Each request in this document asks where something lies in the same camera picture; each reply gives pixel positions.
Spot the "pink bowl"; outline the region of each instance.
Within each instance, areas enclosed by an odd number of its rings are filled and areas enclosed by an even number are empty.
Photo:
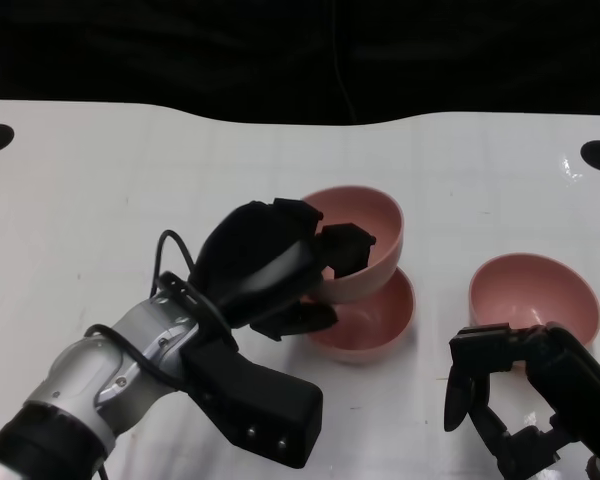
[[[589,284],[566,265],[530,253],[512,253],[482,265],[469,287],[474,325],[527,328],[556,322],[583,345],[600,328],[600,305]]]
[[[326,269],[325,281],[312,298],[332,304],[355,302],[389,281],[402,253],[402,210],[393,198],[373,188],[345,186],[313,193],[304,201],[324,214],[318,231],[323,225],[355,223],[376,237],[367,268],[338,279]]]
[[[391,353],[404,338],[415,311],[413,287],[402,270],[376,293],[335,307],[338,323],[309,334],[324,355],[345,363],[369,363]]]

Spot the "silver robot arm segment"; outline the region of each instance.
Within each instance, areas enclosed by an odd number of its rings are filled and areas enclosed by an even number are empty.
[[[196,335],[198,325],[161,292],[133,307],[113,330],[165,374],[182,379],[179,349]],[[171,392],[173,389],[143,372],[113,341],[102,335],[83,338],[60,354],[46,380],[26,400],[21,414],[0,433],[1,437],[10,428],[13,430],[14,423],[19,424],[15,432],[10,432],[9,437],[13,438],[7,441],[9,445],[0,444],[0,480],[29,478],[32,469],[37,474],[38,467],[45,468],[35,465],[31,458],[39,456],[40,448],[51,449],[53,458],[60,457],[62,466],[58,468],[65,468],[67,475],[74,475],[67,478],[91,478],[113,450],[116,438],[138,423],[158,399]],[[33,413],[18,421],[26,411]],[[57,434],[59,430],[67,435],[84,432],[85,437],[90,438],[87,443],[94,454],[92,462],[85,461],[92,465],[69,465],[74,463],[72,448],[84,449],[85,445],[64,448],[61,444],[49,446],[49,439],[36,435],[30,438],[27,430],[31,427],[30,417],[47,415],[41,412],[53,412],[49,418],[42,419],[51,425],[50,432]],[[21,437],[25,437],[26,443],[21,450],[30,450],[25,458],[5,452],[7,448],[13,450],[13,442],[17,444]]]

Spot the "bowl rim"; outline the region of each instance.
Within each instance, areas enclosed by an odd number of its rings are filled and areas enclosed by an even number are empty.
[[[340,282],[340,281],[344,281],[344,280],[350,280],[350,279],[356,278],[360,275],[363,275],[368,270],[371,270],[371,269],[377,267],[378,265],[383,263],[396,250],[396,248],[398,248],[400,246],[400,243],[402,242],[402,237],[404,236],[404,214],[402,213],[402,208],[400,208],[400,204],[391,195],[389,195],[386,192],[383,192],[382,190],[378,190],[377,188],[367,187],[365,185],[338,185],[335,187],[323,188],[322,190],[317,190],[313,193],[310,193],[309,195],[305,195],[304,197],[302,197],[302,201],[306,202],[307,199],[310,197],[313,197],[313,196],[319,195],[319,194],[323,194],[326,192],[330,192],[333,190],[351,190],[351,189],[371,191],[371,192],[379,194],[379,195],[387,198],[389,201],[391,201],[391,203],[393,203],[393,205],[398,209],[398,214],[400,216],[400,230],[398,231],[398,236],[391,243],[391,246],[387,249],[386,253],[380,259],[378,259],[378,261],[374,265],[367,265],[362,270],[360,270],[356,273],[352,273],[351,275],[347,275],[345,277],[331,278],[328,280],[323,280],[323,283],[335,283],[335,282]]]
[[[407,287],[409,288],[409,293],[411,294],[411,303],[412,303],[413,307],[411,308],[411,315],[409,315],[409,319],[405,322],[404,327],[393,338],[391,338],[391,340],[389,340],[388,342],[382,343],[376,347],[365,348],[362,350],[360,350],[360,349],[352,350],[352,349],[347,349],[347,348],[332,347],[329,345],[325,345],[324,343],[320,343],[319,341],[315,340],[313,335],[311,333],[309,333],[308,337],[309,337],[309,340],[311,341],[311,343],[313,343],[313,345],[315,345],[316,347],[318,347],[322,350],[325,350],[327,352],[330,352],[330,353],[344,353],[347,355],[356,356],[356,355],[367,355],[378,349],[385,348],[388,345],[395,342],[396,340],[398,340],[400,338],[400,336],[404,333],[404,331],[407,328],[409,328],[409,326],[412,324],[413,317],[416,314],[417,304],[416,304],[416,294],[415,294],[415,290],[413,288],[413,284],[411,283],[411,280],[409,279],[407,274],[404,273],[404,270],[402,270],[400,267],[397,267],[396,271],[393,273],[393,275],[400,275],[404,280],[406,280]]]
[[[573,268],[571,268],[570,266],[560,262],[559,260],[556,260],[554,258],[551,257],[547,257],[546,255],[540,255],[538,253],[528,253],[528,252],[511,252],[511,253],[504,253],[502,255],[497,255],[493,258],[490,258],[489,260],[487,260],[486,262],[484,262],[482,265],[480,265],[478,267],[478,269],[475,271],[475,273],[473,274],[473,277],[471,277],[471,282],[469,282],[469,313],[471,315],[471,322],[475,322],[476,325],[492,325],[491,323],[484,323],[484,322],[480,322],[478,320],[478,315],[476,314],[475,308],[473,306],[473,300],[471,298],[471,294],[473,292],[473,287],[474,287],[474,283],[476,281],[476,278],[478,277],[478,275],[490,264],[497,262],[499,260],[502,260],[504,258],[509,258],[509,257],[534,257],[534,258],[540,258],[542,260],[547,260],[551,263],[556,264],[559,267],[562,267],[564,269],[566,269],[568,272],[570,272],[572,275],[574,275],[585,287],[586,289],[589,291],[589,294],[593,297],[593,301],[595,303],[596,306],[596,328],[595,331],[593,332],[593,335],[591,336],[590,339],[587,339],[586,343],[583,343],[583,345],[585,347],[589,347],[591,346],[591,344],[593,343],[593,341],[596,339],[596,337],[598,336],[598,333],[600,332],[600,301],[598,300],[598,296],[596,295],[596,292],[593,290],[593,288],[591,287],[591,285],[589,285],[589,282],[587,282],[582,275],[580,275],[578,272],[576,272]]]

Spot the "robotic arm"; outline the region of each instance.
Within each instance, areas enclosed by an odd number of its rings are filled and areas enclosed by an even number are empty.
[[[322,392],[249,362],[231,330],[251,325],[279,340],[335,323],[331,307],[300,298],[327,266],[336,275],[364,268],[375,239],[354,225],[316,235],[321,219],[304,202],[253,202],[218,226],[195,265],[165,232],[150,298],[62,352],[0,431],[0,480],[88,480],[96,471],[106,479],[101,467],[116,438],[176,390],[234,445],[303,467],[320,433]],[[187,281],[158,276],[168,236],[185,254]]]
[[[558,461],[560,448],[581,441],[595,456],[587,472],[600,479],[600,365],[573,335],[558,325],[469,327],[450,346],[446,431],[468,414],[506,480],[530,478]],[[549,432],[528,426],[511,435],[488,406],[489,375],[516,361],[525,362],[529,382],[556,412]]]

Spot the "white table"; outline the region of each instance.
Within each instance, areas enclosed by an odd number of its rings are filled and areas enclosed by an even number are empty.
[[[499,478],[470,422],[442,428],[447,342],[467,324],[471,275],[499,253],[542,253],[576,269],[600,299],[600,172],[579,156],[600,139],[600,118],[444,113],[299,127],[152,106],[0,102],[0,122],[16,131],[0,152],[0,427],[66,345],[148,295],[163,229],[197,252],[242,203],[349,183],[381,188],[404,209],[400,266],[417,315],[395,356],[353,368],[302,339],[236,333],[248,358],[325,393],[304,470],[231,447],[175,394],[120,438],[107,462],[113,480]],[[185,273],[175,248],[164,266]],[[548,427],[551,410],[520,375],[494,379],[492,404],[511,431]],[[569,446],[538,478],[580,480],[588,456]]]

